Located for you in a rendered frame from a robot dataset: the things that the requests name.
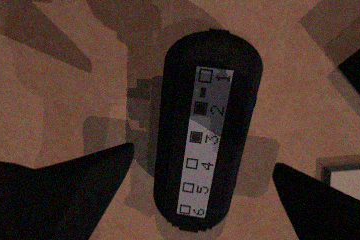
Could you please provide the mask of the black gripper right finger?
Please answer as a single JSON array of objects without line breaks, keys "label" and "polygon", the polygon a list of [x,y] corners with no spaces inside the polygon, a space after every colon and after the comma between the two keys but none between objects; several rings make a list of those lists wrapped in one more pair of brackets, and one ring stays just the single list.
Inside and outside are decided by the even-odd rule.
[{"label": "black gripper right finger", "polygon": [[360,200],[284,163],[272,179],[299,240],[360,240]]}]

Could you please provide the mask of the dark grey controller unit with green switches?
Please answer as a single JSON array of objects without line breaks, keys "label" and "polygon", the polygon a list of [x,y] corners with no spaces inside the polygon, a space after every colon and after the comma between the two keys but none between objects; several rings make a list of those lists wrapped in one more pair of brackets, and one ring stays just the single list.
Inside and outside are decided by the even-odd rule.
[{"label": "dark grey controller unit with green switches", "polygon": [[226,216],[257,100],[257,50],[227,30],[176,41],[164,60],[154,201],[180,230]]}]

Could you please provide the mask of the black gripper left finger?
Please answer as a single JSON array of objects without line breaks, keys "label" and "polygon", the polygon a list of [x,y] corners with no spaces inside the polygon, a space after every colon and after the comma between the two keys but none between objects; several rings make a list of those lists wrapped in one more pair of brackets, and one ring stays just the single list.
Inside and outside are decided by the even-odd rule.
[{"label": "black gripper left finger", "polygon": [[37,169],[0,161],[7,240],[88,240],[133,158],[127,142]]}]

